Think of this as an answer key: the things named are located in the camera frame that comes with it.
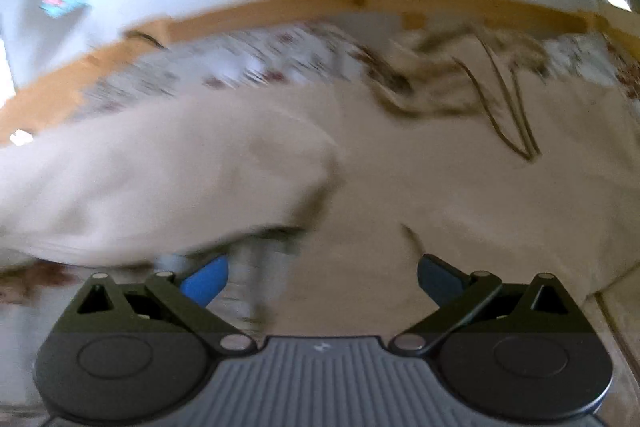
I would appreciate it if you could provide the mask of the beige hooded jacket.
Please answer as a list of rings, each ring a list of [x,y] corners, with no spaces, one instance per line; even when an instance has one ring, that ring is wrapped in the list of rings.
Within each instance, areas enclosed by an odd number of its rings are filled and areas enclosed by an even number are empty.
[[[428,309],[425,251],[507,281],[551,271],[584,301],[639,264],[633,67],[600,35],[473,23],[383,54],[296,24],[141,57],[2,148],[1,310],[222,244],[253,332],[403,329]]]

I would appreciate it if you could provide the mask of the floral bed sheet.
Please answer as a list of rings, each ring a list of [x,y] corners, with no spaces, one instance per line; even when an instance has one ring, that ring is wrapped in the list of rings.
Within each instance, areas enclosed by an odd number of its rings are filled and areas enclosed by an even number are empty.
[[[154,95],[173,96],[196,86],[231,87],[257,77],[324,81],[329,58],[337,61],[337,76],[350,81],[348,97],[361,101],[364,49],[334,26],[295,24],[207,37],[142,57],[89,89],[81,116],[129,108]],[[297,268],[288,265],[281,239],[236,244],[231,283],[216,310],[258,335],[390,335],[431,308],[406,268],[382,248],[384,232],[408,245],[413,223],[407,211],[382,194],[380,179],[349,174]],[[78,277],[78,270],[66,270],[59,284],[51,275],[31,277],[22,268],[3,280],[3,424],[33,426],[42,418],[29,365]],[[638,284],[638,272],[631,271],[610,288],[584,296],[585,314],[614,361],[613,386],[601,409],[613,426],[639,421]]]

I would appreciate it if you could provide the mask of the wooden bed frame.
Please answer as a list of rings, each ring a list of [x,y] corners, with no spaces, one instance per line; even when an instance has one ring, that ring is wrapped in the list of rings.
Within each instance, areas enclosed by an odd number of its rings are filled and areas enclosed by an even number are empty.
[[[639,17],[604,1],[597,11],[562,11],[522,0],[248,0],[193,16],[157,17],[125,29],[122,38],[40,77],[1,109],[1,142],[17,130],[40,132],[61,124],[80,103],[81,91],[160,46],[223,32],[318,20],[343,13],[390,13],[405,30],[439,14],[462,15],[490,27],[545,34],[600,31],[639,54]]]

